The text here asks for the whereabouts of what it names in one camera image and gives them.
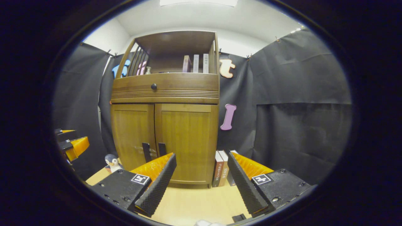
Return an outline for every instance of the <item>white wall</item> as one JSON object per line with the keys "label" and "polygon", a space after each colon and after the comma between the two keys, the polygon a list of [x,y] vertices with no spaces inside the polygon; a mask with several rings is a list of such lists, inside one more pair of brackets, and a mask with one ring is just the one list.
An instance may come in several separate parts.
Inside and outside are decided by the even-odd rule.
{"label": "white wall", "polygon": [[175,27],[169,29],[149,31],[138,35],[131,36],[125,45],[120,49],[119,54],[123,54],[133,38],[153,33],[165,32],[165,31],[179,31],[179,30],[200,30],[200,31],[216,31],[218,35],[218,46],[222,48],[223,53],[234,54],[242,57],[254,54],[260,49],[267,46],[269,43],[266,41],[253,38],[244,34],[235,33],[223,29],[205,28],[205,27]]}
{"label": "white wall", "polygon": [[120,54],[120,50],[126,44],[129,37],[129,34],[120,22],[114,18],[92,32],[85,39],[84,43],[95,46],[106,52],[111,49],[111,54]]}

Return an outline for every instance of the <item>black textured gripper pad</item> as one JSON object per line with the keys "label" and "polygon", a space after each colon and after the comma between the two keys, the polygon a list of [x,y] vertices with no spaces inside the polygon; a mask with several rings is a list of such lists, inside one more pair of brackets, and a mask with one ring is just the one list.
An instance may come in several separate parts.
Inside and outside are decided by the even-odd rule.
{"label": "black textured gripper pad", "polygon": [[135,202],[134,211],[147,217],[151,217],[155,213],[156,208],[165,194],[176,165],[176,155],[173,154],[148,190]]}
{"label": "black textured gripper pad", "polygon": [[271,203],[267,203],[265,199],[256,190],[253,183],[248,179],[247,175],[239,165],[231,152],[228,154],[228,166],[232,172],[233,179],[239,189],[243,202],[246,205],[249,214],[254,214],[258,211],[261,213],[274,211],[275,208]]}

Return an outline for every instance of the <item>cabinet door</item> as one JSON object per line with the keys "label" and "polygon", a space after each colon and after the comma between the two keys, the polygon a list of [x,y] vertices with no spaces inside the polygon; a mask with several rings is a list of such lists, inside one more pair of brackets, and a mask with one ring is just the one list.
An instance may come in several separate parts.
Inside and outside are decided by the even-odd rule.
{"label": "cabinet door", "polygon": [[113,139],[125,170],[144,164],[142,143],[156,150],[154,105],[113,104],[111,107]]}
{"label": "cabinet door", "polygon": [[217,130],[217,105],[155,104],[156,142],[176,154],[171,182],[212,182]]}

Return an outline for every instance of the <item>cabinet drawer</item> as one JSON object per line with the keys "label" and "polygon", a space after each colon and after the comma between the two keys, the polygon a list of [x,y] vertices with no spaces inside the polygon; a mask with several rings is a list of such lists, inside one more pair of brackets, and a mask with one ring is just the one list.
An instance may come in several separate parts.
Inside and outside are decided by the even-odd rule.
{"label": "cabinet drawer", "polygon": [[203,73],[161,73],[130,76],[113,83],[112,103],[219,102],[219,77]]}

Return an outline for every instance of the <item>ceiling light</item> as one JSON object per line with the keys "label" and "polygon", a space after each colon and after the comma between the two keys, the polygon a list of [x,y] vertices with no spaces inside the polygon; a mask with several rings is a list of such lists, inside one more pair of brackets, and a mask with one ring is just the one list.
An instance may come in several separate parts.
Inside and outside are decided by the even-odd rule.
{"label": "ceiling light", "polygon": [[160,6],[172,5],[177,3],[189,3],[189,2],[205,2],[215,3],[225,6],[236,6],[238,0],[160,0]]}

